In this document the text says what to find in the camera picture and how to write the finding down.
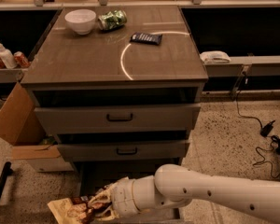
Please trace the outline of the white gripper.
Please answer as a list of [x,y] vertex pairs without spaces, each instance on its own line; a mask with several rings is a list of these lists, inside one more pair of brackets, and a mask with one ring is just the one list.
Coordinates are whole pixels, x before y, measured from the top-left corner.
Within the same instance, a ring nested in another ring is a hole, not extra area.
[[133,182],[134,179],[125,177],[114,184],[111,192],[110,189],[102,189],[91,197],[88,201],[89,208],[94,210],[106,208],[96,215],[98,220],[113,220],[138,214],[138,208],[133,199]]

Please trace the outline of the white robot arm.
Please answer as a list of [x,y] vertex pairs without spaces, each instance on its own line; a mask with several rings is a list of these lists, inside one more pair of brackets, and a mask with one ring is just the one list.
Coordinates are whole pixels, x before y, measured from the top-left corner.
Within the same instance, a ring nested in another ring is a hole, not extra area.
[[280,224],[280,182],[205,175],[175,164],[165,164],[147,177],[122,178],[92,197],[89,204],[108,203],[110,214],[96,216],[108,221],[183,207],[194,199]]

